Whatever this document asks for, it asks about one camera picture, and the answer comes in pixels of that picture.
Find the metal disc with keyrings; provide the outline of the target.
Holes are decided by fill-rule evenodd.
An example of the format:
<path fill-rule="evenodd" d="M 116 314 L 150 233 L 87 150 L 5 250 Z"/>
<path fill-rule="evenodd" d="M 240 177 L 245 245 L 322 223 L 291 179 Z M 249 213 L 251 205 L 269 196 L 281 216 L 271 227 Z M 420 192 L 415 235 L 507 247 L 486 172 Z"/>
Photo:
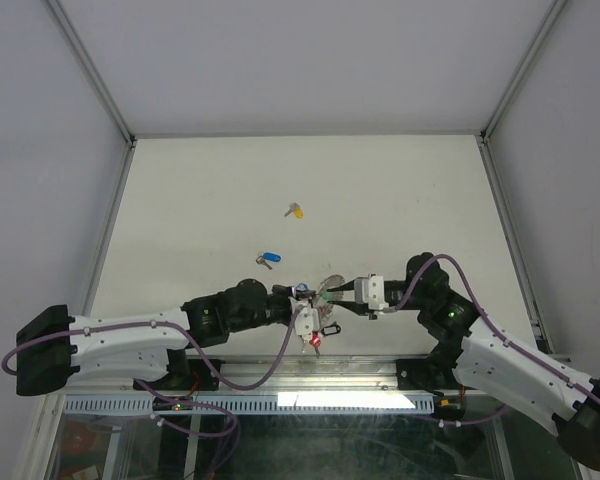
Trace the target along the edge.
<path fill-rule="evenodd" d="M 344 277 L 339 274 L 330 275 L 320 283 L 313 302 L 313 306 L 318 312 L 320 328 L 332 323 L 331 316 L 334 305 L 331 301 L 340 301 L 342 299 L 343 293 L 335 291 L 335 288 L 342 286 L 344 283 Z"/>

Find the black key tag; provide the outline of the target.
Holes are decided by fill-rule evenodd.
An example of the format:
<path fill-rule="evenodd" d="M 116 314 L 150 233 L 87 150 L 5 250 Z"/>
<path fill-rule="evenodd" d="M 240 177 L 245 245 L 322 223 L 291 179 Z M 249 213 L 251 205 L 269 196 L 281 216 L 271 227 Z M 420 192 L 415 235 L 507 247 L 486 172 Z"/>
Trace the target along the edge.
<path fill-rule="evenodd" d="M 333 324 L 325 326 L 321 329 L 321 334 L 323 337 L 337 335 L 340 332 L 341 332 L 341 327 L 337 323 L 333 323 Z"/>

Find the red outline key tag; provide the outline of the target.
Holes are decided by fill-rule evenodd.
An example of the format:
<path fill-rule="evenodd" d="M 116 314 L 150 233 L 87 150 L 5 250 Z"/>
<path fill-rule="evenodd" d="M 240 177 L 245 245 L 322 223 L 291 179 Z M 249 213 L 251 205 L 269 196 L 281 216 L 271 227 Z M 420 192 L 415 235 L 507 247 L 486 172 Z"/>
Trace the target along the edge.
<path fill-rule="evenodd" d="M 314 348 L 319 348 L 322 344 L 322 339 L 318 333 L 313 333 L 311 339 L 309 340 L 309 344 Z"/>

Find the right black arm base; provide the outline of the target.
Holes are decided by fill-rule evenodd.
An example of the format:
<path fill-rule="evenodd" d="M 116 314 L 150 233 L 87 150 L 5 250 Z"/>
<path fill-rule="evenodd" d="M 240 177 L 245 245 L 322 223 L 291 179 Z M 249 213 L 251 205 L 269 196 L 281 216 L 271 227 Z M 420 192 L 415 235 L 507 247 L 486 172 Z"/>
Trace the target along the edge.
<path fill-rule="evenodd" d="M 457 360 L 458 355 L 448 356 L 437 348 L 427 355 L 398 357 L 394 361 L 397 389 L 419 390 L 434 396 L 442 396 L 447 390 L 459 393 L 462 388 L 472 391 L 472 387 L 461 384 L 454 376 Z"/>

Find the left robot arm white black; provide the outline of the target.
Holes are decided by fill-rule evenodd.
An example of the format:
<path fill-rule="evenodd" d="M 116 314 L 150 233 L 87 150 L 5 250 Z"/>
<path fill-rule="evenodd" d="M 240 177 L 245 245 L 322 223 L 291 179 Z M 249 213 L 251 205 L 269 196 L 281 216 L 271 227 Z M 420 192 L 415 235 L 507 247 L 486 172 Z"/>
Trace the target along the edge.
<path fill-rule="evenodd" d="M 255 279 L 194 298 L 158 313 L 121 318 L 71 315 L 67 306 L 46 308 L 16 335 L 2 362 L 16 393 L 34 397 L 81 381 L 131 378 L 178 388 L 189 377 L 186 352 L 224 344 L 230 335 L 269 325 L 292 326 L 311 304 L 308 289 Z"/>

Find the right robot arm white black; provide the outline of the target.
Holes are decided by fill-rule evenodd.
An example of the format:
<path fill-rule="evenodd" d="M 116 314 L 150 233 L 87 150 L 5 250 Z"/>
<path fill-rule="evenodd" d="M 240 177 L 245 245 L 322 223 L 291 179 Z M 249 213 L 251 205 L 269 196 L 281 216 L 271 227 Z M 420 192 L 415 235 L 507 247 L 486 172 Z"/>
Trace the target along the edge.
<path fill-rule="evenodd" d="M 427 363 L 432 383 L 456 381 L 499 400 L 553 435 L 573 460 L 600 471 L 600 376 L 559 362 L 491 320 L 472 290 L 452 289 L 442 261 L 459 265 L 448 254 L 424 252 L 407 262 L 402 280 L 367 275 L 339 286 L 353 298 L 337 304 L 371 319 L 416 312 L 437 341 Z"/>

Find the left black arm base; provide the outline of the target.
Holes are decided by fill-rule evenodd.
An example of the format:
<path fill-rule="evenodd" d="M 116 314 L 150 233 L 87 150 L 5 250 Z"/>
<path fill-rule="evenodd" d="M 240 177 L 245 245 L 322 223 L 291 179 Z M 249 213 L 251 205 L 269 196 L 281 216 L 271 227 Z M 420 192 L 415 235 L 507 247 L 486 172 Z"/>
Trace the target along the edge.
<path fill-rule="evenodd" d="M 156 391 L 196 393 L 217 391 L 219 380 L 201 359 L 189 358 L 184 350 L 168 350 L 167 373 L 162 378 L 146 384 Z"/>

